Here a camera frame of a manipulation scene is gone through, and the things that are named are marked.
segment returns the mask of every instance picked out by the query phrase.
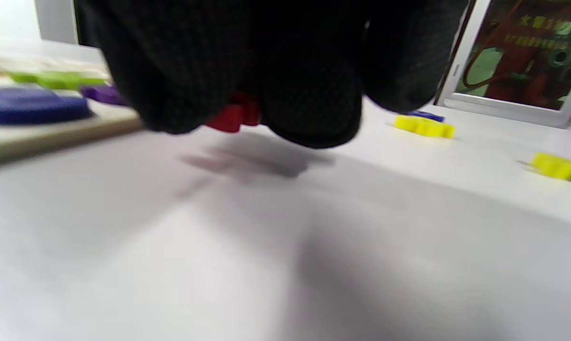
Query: white surface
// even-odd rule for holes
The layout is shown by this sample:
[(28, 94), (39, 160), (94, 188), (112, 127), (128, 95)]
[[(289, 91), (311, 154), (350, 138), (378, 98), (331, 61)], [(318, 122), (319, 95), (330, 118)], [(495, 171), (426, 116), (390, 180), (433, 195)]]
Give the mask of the white surface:
[(41, 39), (35, 0), (0, 0), (0, 36)]
[(77, 43), (79, 39), (73, 0), (35, 0), (35, 3), (43, 39)]
[(571, 183), (517, 162), (571, 135), (428, 110), (458, 137), (367, 106), (331, 151), (203, 128), (1, 167), (0, 341), (571, 341)]

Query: gloved hand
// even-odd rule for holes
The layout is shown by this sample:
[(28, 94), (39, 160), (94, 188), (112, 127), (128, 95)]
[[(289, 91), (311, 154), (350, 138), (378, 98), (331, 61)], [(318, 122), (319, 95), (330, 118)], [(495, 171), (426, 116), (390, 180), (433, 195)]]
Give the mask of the gloved hand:
[(149, 129), (188, 133), (236, 92), (313, 148), (351, 140), (368, 95), (435, 95), (467, 0), (84, 0), (116, 85)]

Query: blue block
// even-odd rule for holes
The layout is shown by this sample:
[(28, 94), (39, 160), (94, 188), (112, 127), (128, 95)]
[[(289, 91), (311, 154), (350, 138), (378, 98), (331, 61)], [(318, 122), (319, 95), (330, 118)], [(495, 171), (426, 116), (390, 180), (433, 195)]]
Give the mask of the blue block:
[(0, 89), (0, 125), (39, 125), (92, 117), (86, 99), (47, 89)]
[(445, 117), (443, 117), (443, 116), (437, 116), (437, 115), (431, 114), (429, 112), (424, 112), (424, 111), (408, 112), (407, 115), (424, 117), (424, 118), (432, 119), (433, 121), (437, 121), (437, 122), (441, 122), (441, 123), (443, 123), (445, 121)]

